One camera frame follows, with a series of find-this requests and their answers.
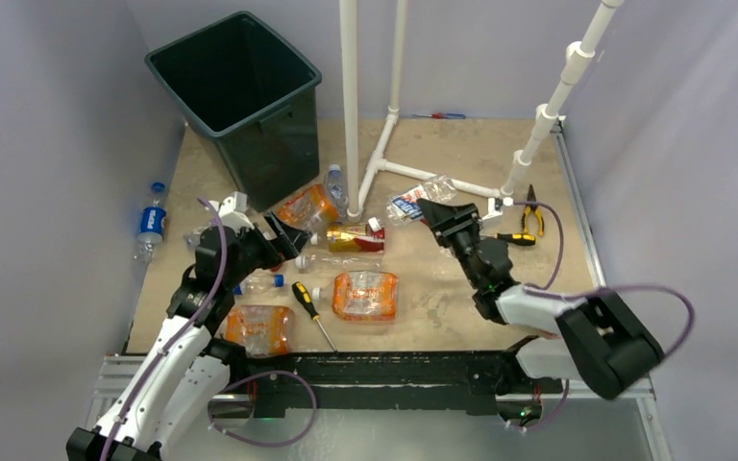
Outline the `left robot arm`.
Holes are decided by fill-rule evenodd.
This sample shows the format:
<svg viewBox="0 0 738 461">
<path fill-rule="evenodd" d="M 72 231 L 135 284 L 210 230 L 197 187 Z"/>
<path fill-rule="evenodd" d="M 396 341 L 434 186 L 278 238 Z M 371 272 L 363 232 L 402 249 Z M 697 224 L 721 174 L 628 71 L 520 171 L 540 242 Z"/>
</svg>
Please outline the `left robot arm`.
<svg viewBox="0 0 738 461">
<path fill-rule="evenodd" d="M 244 347 L 216 337 L 234 306 L 234 289 L 253 272 L 298 256 L 308 232 L 265 216 L 267 238 L 243 213 L 213 219 L 183 273 L 160 333 L 111 408 L 93 428 L 76 428 L 70 460 L 162 460 L 221 391 L 247 383 Z"/>
</svg>

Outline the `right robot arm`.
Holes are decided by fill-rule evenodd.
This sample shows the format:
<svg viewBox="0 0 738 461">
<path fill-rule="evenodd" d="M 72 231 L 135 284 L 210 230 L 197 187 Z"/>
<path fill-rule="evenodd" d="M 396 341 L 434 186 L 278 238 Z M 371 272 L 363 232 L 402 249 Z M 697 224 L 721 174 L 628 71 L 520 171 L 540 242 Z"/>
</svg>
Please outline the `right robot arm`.
<svg viewBox="0 0 738 461">
<path fill-rule="evenodd" d="M 475 205 L 420 199 L 417 206 L 437 244 L 459 262 L 483 319 L 545 332 L 502 364 L 508 388 L 523 391 L 539 377 L 575 379 L 614 400 L 664 361 L 659 342 L 616 291 L 560 295 L 521 283 L 510 274 L 506 243 L 481 235 Z"/>
</svg>

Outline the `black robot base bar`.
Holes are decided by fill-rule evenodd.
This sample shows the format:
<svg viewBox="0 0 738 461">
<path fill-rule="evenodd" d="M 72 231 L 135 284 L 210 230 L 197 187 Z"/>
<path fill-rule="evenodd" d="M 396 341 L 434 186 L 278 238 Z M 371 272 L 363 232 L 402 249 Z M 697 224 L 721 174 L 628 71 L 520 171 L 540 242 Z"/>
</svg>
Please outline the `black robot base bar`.
<svg viewBox="0 0 738 461">
<path fill-rule="evenodd" d="M 558 378 L 530 378 L 513 351 L 294 352 L 236 355 L 229 379 L 258 418 L 289 409 L 455 410 L 495 415 L 497 399 L 562 390 Z"/>
</svg>

